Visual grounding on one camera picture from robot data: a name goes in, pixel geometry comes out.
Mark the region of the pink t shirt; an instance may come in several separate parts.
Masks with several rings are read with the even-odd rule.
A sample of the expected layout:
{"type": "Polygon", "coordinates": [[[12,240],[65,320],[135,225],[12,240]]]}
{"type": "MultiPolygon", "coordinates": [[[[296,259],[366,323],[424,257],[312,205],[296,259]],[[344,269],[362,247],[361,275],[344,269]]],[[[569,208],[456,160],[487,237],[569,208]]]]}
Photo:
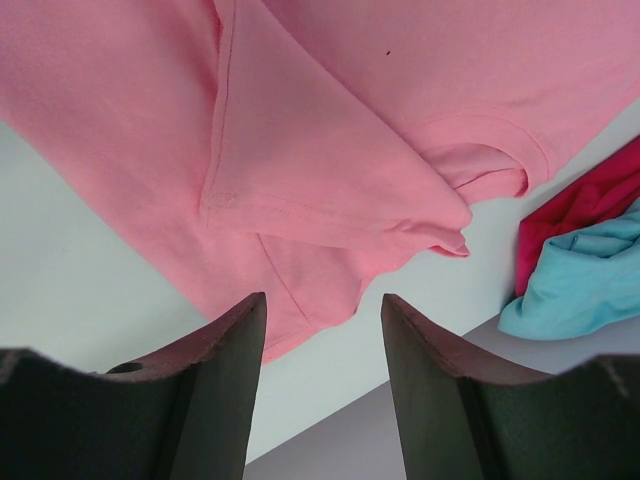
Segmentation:
{"type": "Polygon", "coordinates": [[[5,1],[1,116],[264,358],[383,273],[469,251],[639,94],[635,1],[5,1]]]}

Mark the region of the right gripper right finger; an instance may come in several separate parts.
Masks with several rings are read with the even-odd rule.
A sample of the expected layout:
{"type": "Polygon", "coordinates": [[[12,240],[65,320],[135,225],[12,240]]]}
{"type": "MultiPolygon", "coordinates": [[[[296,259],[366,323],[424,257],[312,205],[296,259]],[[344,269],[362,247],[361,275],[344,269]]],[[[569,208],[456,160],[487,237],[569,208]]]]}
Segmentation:
{"type": "Polygon", "coordinates": [[[499,357],[395,294],[381,322],[410,479],[635,479],[639,359],[557,375],[499,357]]]}

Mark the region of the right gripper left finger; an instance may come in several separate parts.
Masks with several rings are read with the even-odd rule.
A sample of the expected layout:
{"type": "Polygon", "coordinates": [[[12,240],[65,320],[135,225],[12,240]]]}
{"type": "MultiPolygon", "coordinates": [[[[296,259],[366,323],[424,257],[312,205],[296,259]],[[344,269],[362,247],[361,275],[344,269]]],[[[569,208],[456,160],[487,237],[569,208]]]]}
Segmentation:
{"type": "Polygon", "coordinates": [[[1,352],[5,479],[239,479],[262,362],[266,297],[104,374],[1,352]]]}

